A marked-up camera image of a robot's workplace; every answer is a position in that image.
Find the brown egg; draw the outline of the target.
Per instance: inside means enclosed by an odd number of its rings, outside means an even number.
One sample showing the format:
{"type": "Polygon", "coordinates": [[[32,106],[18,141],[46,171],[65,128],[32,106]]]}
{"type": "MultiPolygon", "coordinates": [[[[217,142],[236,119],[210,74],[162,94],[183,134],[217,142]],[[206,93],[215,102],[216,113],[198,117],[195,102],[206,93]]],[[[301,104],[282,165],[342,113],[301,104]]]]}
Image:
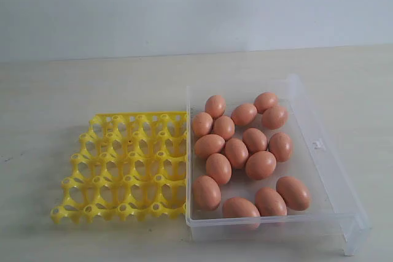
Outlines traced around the brown egg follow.
{"type": "Polygon", "coordinates": [[[260,217],[260,212],[249,200],[233,197],[223,203],[222,215],[223,218],[260,217]]]}
{"type": "Polygon", "coordinates": [[[223,115],[215,120],[212,133],[221,136],[227,141],[235,133],[235,124],[230,117],[223,115]]]}
{"type": "Polygon", "coordinates": [[[201,175],[194,180],[192,192],[197,208],[205,211],[216,210],[222,199],[217,182],[208,175],[201,175]]]}
{"type": "Polygon", "coordinates": [[[226,156],[213,153],[206,160],[206,173],[219,185],[225,185],[231,179],[232,167],[226,156]]]}
{"type": "Polygon", "coordinates": [[[250,124],[257,115],[257,108],[251,103],[239,105],[231,114],[235,125],[246,126],[250,124]]]}
{"type": "Polygon", "coordinates": [[[276,182],[276,191],[281,195],[287,207],[304,211],[311,204],[311,194],[307,186],[291,176],[283,176],[276,182]]]}
{"type": "Polygon", "coordinates": [[[225,145],[225,140],[220,135],[207,134],[199,138],[194,145],[194,152],[197,157],[207,159],[214,153],[219,153],[225,145]]]}
{"type": "Polygon", "coordinates": [[[252,180],[262,180],[274,172],[276,158],[268,151],[259,151],[249,157],[246,162],[246,175],[252,180]]]}
{"type": "Polygon", "coordinates": [[[284,106],[273,106],[262,114],[262,126],[274,130],[284,126],[288,120],[288,110],[284,106]]]}
{"type": "Polygon", "coordinates": [[[257,128],[248,128],[245,130],[242,140],[251,154],[267,150],[268,139],[266,135],[257,128]]]}
{"type": "Polygon", "coordinates": [[[287,206],[283,198],[270,187],[262,187],[256,192],[255,205],[263,217],[287,215],[287,206]]]}
{"type": "Polygon", "coordinates": [[[271,107],[274,107],[277,104],[277,95],[269,91],[259,94],[254,100],[254,105],[259,114],[263,114],[264,111],[271,107]]]}
{"type": "Polygon", "coordinates": [[[284,132],[275,133],[269,140],[268,149],[275,156],[277,162],[288,161],[293,150],[292,139],[284,132]]]}
{"type": "Polygon", "coordinates": [[[213,119],[221,117],[225,113],[226,102],[223,96],[217,94],[211,96],[205,104],[204,111],[213,119]]]}
{"type": "Polygon", "coordinates": [[[212,130],[213,119],[210,114],[200,112],[192,120],[192,131],[196,137],[209,134],[212,130]]]}
{"type": "Polygon", "coordinates": [[[245,143],[237,138],[232,138],[226,142],[224,153],[233,169],[242,169],[249,158],[245,143]]]}

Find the clear plastic storage box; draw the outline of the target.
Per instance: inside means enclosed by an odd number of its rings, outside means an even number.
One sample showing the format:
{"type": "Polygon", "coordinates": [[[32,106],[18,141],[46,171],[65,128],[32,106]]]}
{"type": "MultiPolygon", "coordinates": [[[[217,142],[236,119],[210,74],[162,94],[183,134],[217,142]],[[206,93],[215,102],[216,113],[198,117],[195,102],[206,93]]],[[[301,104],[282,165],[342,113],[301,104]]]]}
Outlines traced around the clear plastic storage box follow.
{"type": "Polygon", "coordinates": [[[260,188],[274,188],[280,177],[291,176],[309,189],[310,207],[303,212],[289,210],[285,217],[226,219],[221,209],[198,209],[188,190],[185,220],[192,240],[310,245],[322,236],[331,236],[340,242],[344,255],[354,255],[370,232],[370,222],[297,75],[277,80],[191,83],[187,87],[187,115],[193,118],[203,111],[207,99],[215,94],[225,98],[225,113],[230,115],[240,104],[253,102],[266,91],[275,93],[289,111],[281,130],[292,139],[292,155],[264,180],[254,181],[244,171],[234,171],[230,182],[221,188],[222,199],[239,196],[253,201],[260,188]]]}

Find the yellow plastic egg tray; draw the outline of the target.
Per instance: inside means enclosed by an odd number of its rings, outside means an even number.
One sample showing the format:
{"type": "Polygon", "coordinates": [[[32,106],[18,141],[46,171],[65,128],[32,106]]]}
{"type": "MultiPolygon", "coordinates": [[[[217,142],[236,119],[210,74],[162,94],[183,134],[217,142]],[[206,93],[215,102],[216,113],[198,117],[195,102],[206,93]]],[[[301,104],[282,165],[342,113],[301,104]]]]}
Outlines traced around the yellow plastic egg tray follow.
{"type": "Polygon", "coordinates": [[[185,214],[185,112],[97,114],[79,142],[53,222],[185,214]]]}

